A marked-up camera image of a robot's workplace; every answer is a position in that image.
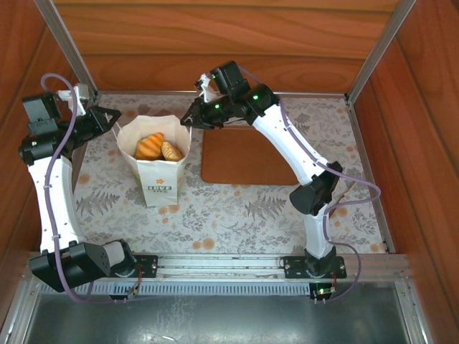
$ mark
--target pastry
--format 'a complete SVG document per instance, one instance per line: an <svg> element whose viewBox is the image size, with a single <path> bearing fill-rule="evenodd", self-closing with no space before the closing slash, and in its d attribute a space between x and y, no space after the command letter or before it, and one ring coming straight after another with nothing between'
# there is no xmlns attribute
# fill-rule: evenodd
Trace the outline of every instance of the pastry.
<svg viewBox="0 0 459 344"><path fill-rule="evenodd" d="M175 145L167 141L163 142L161 152L163 153L166 161L180 161L184 158L181 151Z"/></svg>
<svg viewBox="0 0 459 344"><path fill-rule="evenodd" d="M155 133L137 142L134 158L137 160L156 160L161 156L161 145L164 141L163 133Z"/></svg>

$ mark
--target paper bag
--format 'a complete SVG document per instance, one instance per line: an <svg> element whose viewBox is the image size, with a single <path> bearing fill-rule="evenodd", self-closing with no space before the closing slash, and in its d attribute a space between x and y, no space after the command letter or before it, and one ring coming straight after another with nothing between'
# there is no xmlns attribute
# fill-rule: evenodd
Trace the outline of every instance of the paper bag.
<svg viewBox="0 0 459 344"><path fill-rule="evenodd" d="M164 140L174 144L184 154L179 162L137 161L133 156L137 142L154 133L163 133ZM116 138L121 155L140 182L147 206L170 206L179 202L179 188L183 179L191 145L190 131L174 116L137 116L122 127Z"/></svg>

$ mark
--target patterned table surface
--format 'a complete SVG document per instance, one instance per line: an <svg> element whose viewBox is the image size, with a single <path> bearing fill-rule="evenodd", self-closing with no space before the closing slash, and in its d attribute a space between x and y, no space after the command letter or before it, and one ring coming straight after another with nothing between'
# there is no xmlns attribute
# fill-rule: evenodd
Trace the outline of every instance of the patterned table surface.
<svg viewBox="0 0 459 344"><path fill-rule="evenodd" d="M125 125L138 114L181 116L195 95L104 95L100 105L122 111ZM363 168L342 99L285 98L290 119L311 145L344 172L359 178ZM302 254L306 236L301 215L288 200L295 186L240 186L201 180L202 131L195 130L178 206L145 206L114 135L89 142L75 189L77 218L88 241L124 238L135 252ZM365 199L368 188L340 180L333 201ZM384 245L371 204L338 208L329 235L361 253ZM338 252L350 252L337 247Z"/></svg>

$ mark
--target brown placemat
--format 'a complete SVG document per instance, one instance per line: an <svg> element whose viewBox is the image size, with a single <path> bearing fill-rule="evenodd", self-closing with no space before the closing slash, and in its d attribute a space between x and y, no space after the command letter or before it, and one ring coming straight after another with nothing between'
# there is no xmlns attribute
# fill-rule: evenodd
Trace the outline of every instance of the brown placemat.
<svg viewBox="0 0 459 344"><path fill-rule="evenodd" d="M201 177L207 183L295 185L291 167L271 142L249 126L205 130Z"/></svg>

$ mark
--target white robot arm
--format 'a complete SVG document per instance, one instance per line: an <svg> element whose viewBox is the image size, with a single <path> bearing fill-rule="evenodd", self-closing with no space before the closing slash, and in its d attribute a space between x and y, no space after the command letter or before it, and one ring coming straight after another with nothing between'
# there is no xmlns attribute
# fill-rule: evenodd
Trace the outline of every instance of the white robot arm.
<svg viewBox="0 0 459 344"><path fill-rule="evenodd" d="M27 97L22 100L29 116L28 135L19 147L19 155L28 165L32 176L42 222L42 242L40 257L30 260L33 274L58 292L64 290L56 269L55 239L59 238L60 260L70 288L106 277L114 271L125 271L135 264L132 252L124 240L115 240L104 245L90 244L80 231L75 218L75 202L72 192L72 163L74 149L88 140L110 130L120 117L117 110L92 106L84 108L82 101L88 100L87 88L78 84L75 93L80 95L76 104L69 102L69 107L77 107L77 120L59 158L54 162L49 186L45 185L45 174L52 156L67 132L68 122L58 121L60 112L55 102L55 94ZM61 100L68 100L65 92L59 92ZM49 190L54 220L58 235L53 235L51 218L45 200Z"/></svg>
<svg viewBox="0 0 459 344"><path fill-rule="evenodd" d="M342 172L342 167L317 153L290 120L285 121L280 101L269 87L258 84L251 88L234 61L214 68L210 75L221 96L214 96L209 78L203 74L195 83L201 90L200 97L194 100L181 124L208 130L222 128L230 118L241 118L262 133L288 162L300 184L290 194L290 200L302 213L306 226L306 260L303 259L306 273L310 277L333 274L345 277L343 259L336 256L336 248L328 242L323 230L323 221L328 219L326 208L339 177L318 164L338 172Z"/></svg>

